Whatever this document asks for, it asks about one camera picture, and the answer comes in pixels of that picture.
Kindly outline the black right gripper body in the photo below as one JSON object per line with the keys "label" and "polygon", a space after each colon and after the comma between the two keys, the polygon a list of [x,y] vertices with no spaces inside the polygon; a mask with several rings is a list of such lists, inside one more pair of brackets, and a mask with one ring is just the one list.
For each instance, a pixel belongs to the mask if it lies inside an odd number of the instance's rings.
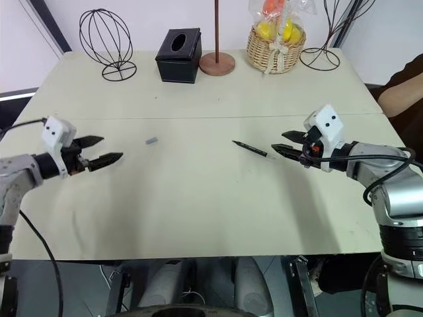
{"label": "black right gripper body", "polygon": [[302,150],[299,161],[305,168],[321,167],[319,161],[313,160],[313,158],[322,157],[323,144],[320,141],[321,136],[321,132],[317,127],[312,127],[301,136]]}

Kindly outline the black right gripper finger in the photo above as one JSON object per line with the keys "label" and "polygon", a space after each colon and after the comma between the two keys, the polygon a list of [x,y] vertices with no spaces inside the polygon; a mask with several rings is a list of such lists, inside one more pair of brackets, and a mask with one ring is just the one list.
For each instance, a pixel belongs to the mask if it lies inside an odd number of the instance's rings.
{"label": "black right gripper finger", "polygon": [[307,141],[308,135],[306,132],[291,130],[291,131],[283,132],[282,137],[285,137],[291,142],[294,142],[297,144],[304,144]]}
{"label": "black right gripper finger", "polygon": [[272,144],[271,148],[273,148],[279,155],[297,162],[301,160],[303,155],[300,150],[294,149],[291,145],[285,145],[282,143]]}

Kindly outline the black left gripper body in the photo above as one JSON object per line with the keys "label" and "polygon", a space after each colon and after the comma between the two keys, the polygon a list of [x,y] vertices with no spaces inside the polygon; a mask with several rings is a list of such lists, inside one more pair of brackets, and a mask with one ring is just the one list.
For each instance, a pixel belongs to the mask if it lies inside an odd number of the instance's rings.
{"label": "black left gripper body", "polygon": [[77,138],[70,146],[61,149],[61,157],[70,176],[89,169],[89,160],[82,157],[82,150],[87,147],[90,147],[88,138]]}

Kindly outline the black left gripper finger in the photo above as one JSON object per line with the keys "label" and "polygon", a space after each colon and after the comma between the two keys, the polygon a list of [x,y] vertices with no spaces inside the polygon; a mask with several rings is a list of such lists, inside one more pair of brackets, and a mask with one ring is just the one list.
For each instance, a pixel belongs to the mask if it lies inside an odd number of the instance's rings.
{"label": "black left gripper finger", "polygon": [[95,135],[88,135],[81,138],[81,148],[88,148],[101,142],[104,138]]}
{"label": "black left gripper finger", "polygon": [[101,155],[88,162],[88,169],[89,171],[95,171],[107,167],[117,162],[122,156],[123,153],[107,153],[105,155]]}

